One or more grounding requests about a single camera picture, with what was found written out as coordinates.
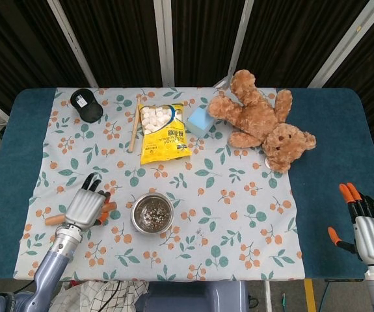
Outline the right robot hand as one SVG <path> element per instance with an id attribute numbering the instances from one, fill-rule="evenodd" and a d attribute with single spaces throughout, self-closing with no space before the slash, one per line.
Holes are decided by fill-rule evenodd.
<path id="1" fill-rule="evenodd" d="M 352 183 L 339 184 L 347 204 L 354 231 L 354 242 L 339 238 L 333 227 L 327 229 L 332 243 L 338 248 L 356 254 L 366 265 L 374 266 L 374 199 L 360 193 Z"/>

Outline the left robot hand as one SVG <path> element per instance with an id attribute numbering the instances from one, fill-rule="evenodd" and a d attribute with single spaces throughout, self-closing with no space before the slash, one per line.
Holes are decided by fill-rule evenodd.
<path id="1" fill-rule="evenodd" d="M 111 194 L 96 190 L 101 180 L 94 179 L 95 175 L 91 173 L 87 176 L 65 213 L 65 223 L 82 231 L 102 225 L 108 216 L 103 207 L 109 203 Z"/>

